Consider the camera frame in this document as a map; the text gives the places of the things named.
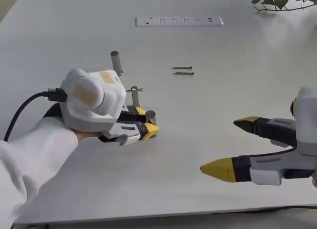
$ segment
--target hand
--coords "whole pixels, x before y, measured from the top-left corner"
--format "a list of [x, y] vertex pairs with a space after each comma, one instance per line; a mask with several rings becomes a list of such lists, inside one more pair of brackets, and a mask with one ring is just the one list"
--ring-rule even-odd
[[315, 188], [317, 188], [317, 171], [315, 171], [315, 172], [312, 174], [312, 178], [313, 178], [313, 180], [312, 180], [313, 186], [314, 186]]
[[73, 132], [77, 136], [78, 143], [80, 143], [82, 140], [84, 140], [85, 138], [88, 138], [88, 137], [102, 136], [102, 134], [100, 132], [81, 132], [81, 131], [76, 131], [76, 130], [73, 130]]

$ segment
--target screw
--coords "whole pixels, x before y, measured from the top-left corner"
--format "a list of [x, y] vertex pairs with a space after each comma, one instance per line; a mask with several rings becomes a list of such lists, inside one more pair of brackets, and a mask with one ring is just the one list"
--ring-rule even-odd
[[121, 62], [119, 58], [119, 52], [113, 51], [110, 53], [113, 70], [117, 73], [119, 77], [123, 75], [123, 70], [121, 68]]
[[194, 75], [194, 72], [175, 72], [175, 75]]
[[193, 69], [192, 66], [185, 66], [185, 67], [173, 67], [172, 69]]
[[131, 92], [132, 94], [132, 105], [139, 108], [139, 91], [143, 92], [143, 88], [138, 88], [137, 86], [132, 86], [131, 89], [127, 90], [127, 92]]

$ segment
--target small metal rod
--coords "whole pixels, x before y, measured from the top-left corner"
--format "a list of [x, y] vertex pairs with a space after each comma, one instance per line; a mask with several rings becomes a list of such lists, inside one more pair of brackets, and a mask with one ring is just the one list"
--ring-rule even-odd
[[[149, 120], [153, 125], [157, 125], [157, 114], [153, 110], [148, 110], [145, 112], [145, 117]], [[157, 137], [158, 133], [151, 136], [151, 138]]]
[[185, 66], [185, 67], [176, 66], [176, 67], [173, 67], [172, 69], [193, 69], [193, 67], [192, 66]]
[[113, 51], [110, 53], [113, 70], [117, 73], [119, 77], [123, 75], [123, 70], [121, 68], [121, 62], [119, 58], [119, 52]]
[[194, 75], [194, 72], [175, 72], [175, 75]]
[[127, 90], [127, 92], [131, 92], [132, 94], [132, 105], [137, 108], [140, 107], [139, 91], [142, 92], [143, 88], [139, 89], [137, 86], [132, 86], [131, 89]]

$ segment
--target white power strip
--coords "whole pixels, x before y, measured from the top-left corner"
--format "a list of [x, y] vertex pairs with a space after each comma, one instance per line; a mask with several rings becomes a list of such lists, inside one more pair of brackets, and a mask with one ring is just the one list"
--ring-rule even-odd
[[137, 27], [154, 26], [222, 26], [220, 17], [137, 17]]

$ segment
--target white table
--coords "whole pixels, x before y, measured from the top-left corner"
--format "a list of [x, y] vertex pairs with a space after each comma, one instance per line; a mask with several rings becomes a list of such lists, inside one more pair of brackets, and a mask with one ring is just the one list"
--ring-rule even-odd
[[[136, 28], [146, 15], [221, 16], [223, 27]], [[120, 147], [91, 139], [67, 160], [19, 223], [231, 212], [317, 203], [309, 179], [282, 186], [230, 184], [203, 175], [218, 158], [281, 150], [236, 128], [235, 119], [291, 117], [303, 85], [316, 84], [315, 10], [261, 15], [250, 0], [18, 0], [0, 25], [0, 134], [31, 94], [58, 87], [72, 67], [111, 68], [143, 87], [159, 136]], [[176, 65], [195, 76], [174, 76]], [[12, 138], [51, 103], [33, 102]]]

